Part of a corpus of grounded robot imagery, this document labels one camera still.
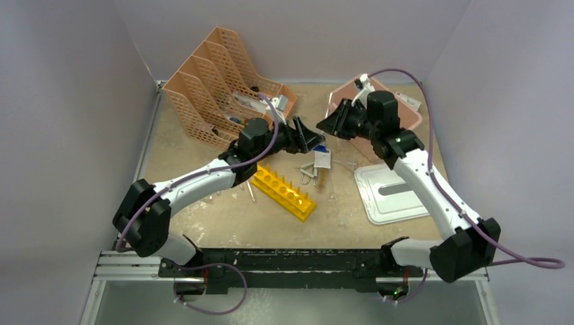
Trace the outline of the blue cap glass flask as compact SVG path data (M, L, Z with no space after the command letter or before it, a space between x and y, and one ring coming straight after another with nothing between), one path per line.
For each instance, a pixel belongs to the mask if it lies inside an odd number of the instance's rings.
M314 147L313 150L316 151L316 152L329 152L329 150L327 149L327 147L325 147L325 145L323 145L323 144Z

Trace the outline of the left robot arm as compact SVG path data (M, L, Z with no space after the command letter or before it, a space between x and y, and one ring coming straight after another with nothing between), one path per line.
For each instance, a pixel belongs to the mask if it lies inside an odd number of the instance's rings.
M294 116L294 126L284 121L269 128L266 120L252 118L226 151L205 166L168 181L135 181L121 202L112 224L140 257L157 255L175 263L186 277L198 274L202 259L188 238L170 231L171 218L200 199L234 188L257 172L257 163L285 151L306 154L325 137Z

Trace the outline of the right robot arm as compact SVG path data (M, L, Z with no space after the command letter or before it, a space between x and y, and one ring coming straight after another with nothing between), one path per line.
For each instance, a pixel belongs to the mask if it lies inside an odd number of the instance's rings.
M400 125L399 104L389 91L373 91L363 100L344 98L316 127L341 139L366 139L374 153L411 188L433 218L442 241L401 238L384 246L384 273L395 276L406 266L433 270L452 283L487 267L494 258L501 227L464 204L440 172L418 136Z

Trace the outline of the brown test tube brush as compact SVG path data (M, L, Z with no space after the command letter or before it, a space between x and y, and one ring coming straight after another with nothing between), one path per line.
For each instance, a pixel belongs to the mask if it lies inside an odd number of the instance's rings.
M324 177L324 170L319 167L315 167L313 170L313 186L316 189L321 189L323 187L323 177Z

